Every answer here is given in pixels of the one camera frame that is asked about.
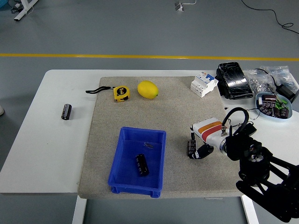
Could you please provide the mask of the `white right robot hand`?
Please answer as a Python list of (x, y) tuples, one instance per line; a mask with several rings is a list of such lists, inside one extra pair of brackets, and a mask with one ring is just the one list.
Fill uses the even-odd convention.
[(226, 151), (226, 137), (229, 130), (216, 118), (209, 118), (190, 127), (191, 139), (187, 143), (187, 156), (190, 159), (203, 159), (214, 149), (224, 155)]

